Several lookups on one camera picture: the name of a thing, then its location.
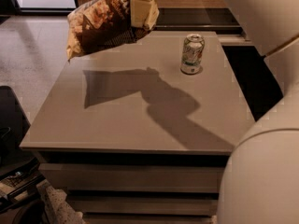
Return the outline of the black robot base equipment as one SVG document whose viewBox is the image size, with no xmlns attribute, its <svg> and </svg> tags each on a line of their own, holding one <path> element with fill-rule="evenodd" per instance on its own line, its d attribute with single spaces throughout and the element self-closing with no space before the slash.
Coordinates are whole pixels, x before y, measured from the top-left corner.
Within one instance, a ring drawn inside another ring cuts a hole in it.
<svg viewBox="0 0 299 224">
<path fill-rule="evenodd" d="M 0 87 L 0 224 L 44 224 L 45 204 L 36 185 L 38 160 L 20 144 L 30 122 L 14 90 Z"/>
</svg>

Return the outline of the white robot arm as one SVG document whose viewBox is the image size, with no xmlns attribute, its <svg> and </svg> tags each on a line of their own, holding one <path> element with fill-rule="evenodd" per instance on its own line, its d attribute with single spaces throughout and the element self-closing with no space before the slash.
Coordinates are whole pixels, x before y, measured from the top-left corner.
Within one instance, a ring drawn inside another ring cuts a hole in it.
<svg viewBox="0 0 299 224">
<path fill-rule="evenodd" d="M 299 0 L 223 0 L 283 97 L 244 134 L 213 224 L 299 224 Z"/>
</svg>

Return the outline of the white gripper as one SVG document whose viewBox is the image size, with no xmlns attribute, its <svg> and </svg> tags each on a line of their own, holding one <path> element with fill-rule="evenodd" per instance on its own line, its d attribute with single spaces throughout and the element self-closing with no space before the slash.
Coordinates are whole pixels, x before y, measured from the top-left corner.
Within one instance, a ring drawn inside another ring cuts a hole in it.
<svg viewBox="0 0 299 224">
<path fill-rule="evenodd" d="M 151 30 L 159 17 L 157 3 L 152 0 L 130 0 L 131 25 Z"/>
</svg>

